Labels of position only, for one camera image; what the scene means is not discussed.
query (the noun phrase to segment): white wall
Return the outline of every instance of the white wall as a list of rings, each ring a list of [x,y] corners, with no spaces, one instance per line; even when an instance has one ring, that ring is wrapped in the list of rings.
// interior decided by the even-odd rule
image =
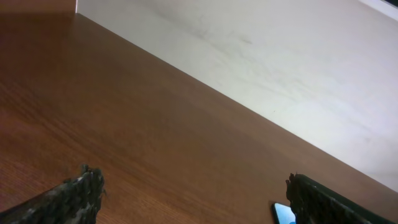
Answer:
[[[397,21],[357,0],[79,0],[78,12],[398,191]]]

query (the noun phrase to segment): blue screen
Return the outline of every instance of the blue screen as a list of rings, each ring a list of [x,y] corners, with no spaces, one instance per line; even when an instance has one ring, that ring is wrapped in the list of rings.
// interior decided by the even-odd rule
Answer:
[[[274,206],[279,224],[296,224],[296,216],[290,207],[279,203],[275,203]]]

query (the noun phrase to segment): wooden table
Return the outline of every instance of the wooden table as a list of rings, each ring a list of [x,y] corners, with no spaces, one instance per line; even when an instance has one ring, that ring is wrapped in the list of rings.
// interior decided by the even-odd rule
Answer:
[[[398,194],[89,19],[0,18],[0,210],[102,168],[98,223],[272,223],[291,172],[398,222]]]

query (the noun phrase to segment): brown panel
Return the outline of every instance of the brown panel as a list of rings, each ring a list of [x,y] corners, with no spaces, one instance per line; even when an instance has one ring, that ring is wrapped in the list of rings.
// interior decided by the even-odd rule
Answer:
[[[75,12],[76,0],[0,0],[0,12]]]
[[[272,223],[296,171],[398,221],[396,192],[81,15],[0,32],[0,210],[88,163],[99,223]]]

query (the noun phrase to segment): smartphone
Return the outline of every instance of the smartphone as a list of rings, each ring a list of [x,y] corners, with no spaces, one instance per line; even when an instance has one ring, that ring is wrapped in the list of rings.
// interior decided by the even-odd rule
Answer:
[[[274,203],[272,211],[276,224],[296,224],[296,216],[289,206]]]

